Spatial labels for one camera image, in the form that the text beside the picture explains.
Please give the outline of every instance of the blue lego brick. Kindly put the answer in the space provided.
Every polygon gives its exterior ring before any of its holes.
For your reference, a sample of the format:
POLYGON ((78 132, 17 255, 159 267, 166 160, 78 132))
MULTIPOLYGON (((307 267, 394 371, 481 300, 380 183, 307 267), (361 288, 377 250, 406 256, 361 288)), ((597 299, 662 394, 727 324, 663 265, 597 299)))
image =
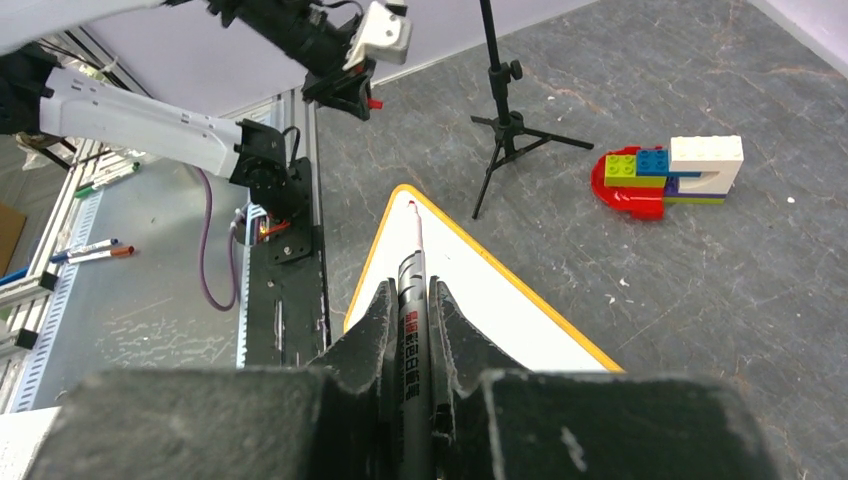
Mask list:
POLYGON ((636 176, 668 176, 668 150, 639 150, 636 154, 636 176))
POLYGON ((700 177, 701 172, 667 172, 666 177, 700 177))

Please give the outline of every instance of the cardboard box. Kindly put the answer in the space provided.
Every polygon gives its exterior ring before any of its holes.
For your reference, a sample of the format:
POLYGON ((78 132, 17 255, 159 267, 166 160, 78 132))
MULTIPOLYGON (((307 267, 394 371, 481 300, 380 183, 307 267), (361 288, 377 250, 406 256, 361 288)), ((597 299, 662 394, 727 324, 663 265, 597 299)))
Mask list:
POLYGON ((0 276, 9 268, 15 246, 24 229, 24 222, 24 214, 0 203, 0 276))

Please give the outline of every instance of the yellow board edge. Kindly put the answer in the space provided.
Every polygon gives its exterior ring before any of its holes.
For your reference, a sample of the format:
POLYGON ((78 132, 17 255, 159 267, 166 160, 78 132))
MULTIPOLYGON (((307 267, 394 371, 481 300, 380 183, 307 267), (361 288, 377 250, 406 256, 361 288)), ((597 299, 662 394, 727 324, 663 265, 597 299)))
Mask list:
POLYGON ((465 230, 462 229, 456 222, 453 221, 452 218, 447 216, 445 212, 442 211, 439 207, 437 207, 433 202, 430 201, 429 198, 425 197, 423 193, 418 191, 417 188, 412 185, 401 184, 398 185, 397 188, 392 192, 389 197, 388 205, 386 206, 386 210, 383 212, 383 218, 380 220, 380 226, 377 228, 377 234, 374 236, 374 243, 371 244, 371 251, 368 252, 368 258, 365 260, 365 268, 362 269, 362 274, 359 276, 359 282, 356 285, 356 290, 353 293, 353 301, 350 302, 350 305, 347 308, 347 314, 345 315, 344 321, 344 331, 347 333, 348 324, 350 322, 350 316, 353 313, 353 305, 354 301, 359 297, 359 291, 362 289, 362 284, 365 283, 365 273, 368 271, 368 268, 371 266, 371 259, 374 257, 374 252, 377 251, 377 244, 380 241, 380 235, 383 234, 383 228, 386 226, 386 220, 389 218, 389 212, 392 209, 392 205, 394 204, 395 197, 398 196, 401 192, 407 192, 427 208, 430 209, 433 214, 435 214, 439 220, 441 220, 445 225, 448 226, 459 238, 465 242, 466 245, 471 247, 472 250, 477 252, 478 255, 483 257, 489 265, 491 265, 495 270, 498 271, 509 283, 511 283, 515 288, 517 288, 521 293, 527 297, 528 300, 533 302, 537 308, 545 312, 551 320, 554 321, 569 337, 573 338, 584 350, 586 350, 589 355, 594 357, 595 360, 598 361, 601 365, 604 366, 607 370, 611 372, 624 372, 624 369, 621 368, 613 359, 611 359, 603 350, 598 348, 597 345, 592 343, 586 335, 580 332, 574 325, 571 324, 568 320, 565 319, 559 312, 554 310, 548 302, 546 302, 542 297, 540 297, 536 292, 533 291, 530 287, 527 286, 520 278, 518 278, 514 273, 512 273, 504 264, 500 262, 497 258, 495 258, 488 250, 486 250, 477 240, 469 235, 465 230))

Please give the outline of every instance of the green lego brick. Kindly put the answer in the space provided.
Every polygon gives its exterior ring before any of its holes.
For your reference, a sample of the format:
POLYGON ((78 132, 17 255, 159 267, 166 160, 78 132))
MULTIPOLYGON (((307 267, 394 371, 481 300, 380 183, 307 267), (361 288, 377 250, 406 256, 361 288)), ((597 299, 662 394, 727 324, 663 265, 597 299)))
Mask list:
POLYGON ((695 203, 699 205, 722 205, 723 198, 703 198, 703 197, 663 197, 665 203, 695 203))
POLYGON ((604 186, 624 187, 622 182, 636 178, 636 155, 607 155, 604 186))
POLYGON ((636 176, 636 155, 607 155, 604 186, 663 188, 665 177, 636 176))

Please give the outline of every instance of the white paper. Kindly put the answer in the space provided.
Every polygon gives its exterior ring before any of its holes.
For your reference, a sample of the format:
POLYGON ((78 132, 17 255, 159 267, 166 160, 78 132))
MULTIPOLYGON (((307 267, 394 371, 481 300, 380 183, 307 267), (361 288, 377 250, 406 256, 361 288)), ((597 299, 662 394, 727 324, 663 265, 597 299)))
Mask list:
POLYGON ((0 415, 0 478, 23 480, 59 407, 0 415))
MULTIPOLYGON (((407 205, 415 201, 421 217, 427 275, 438 275, 450 287, 462 313, 483 335, 533 371, 608 371, 585 346, 591 345, 588 340, 576 329, 576 336, 572 336, 558 325, 555 312, 534 303, 493 266, 488 252, 476 250, 461 238, 422 198, 417 191, 413 194, 411 187, 402 187, 394 196, 371 262, 364 271, 362 287, 353 299, 348 327, 365 314, 379 283, 397 278, 397 266, 408 253, 396 247, 408 245, 405 238, 409 229, 404 219, 407 205)), ((591 349, 595 351, 597 347, 591 345, 591 349)))

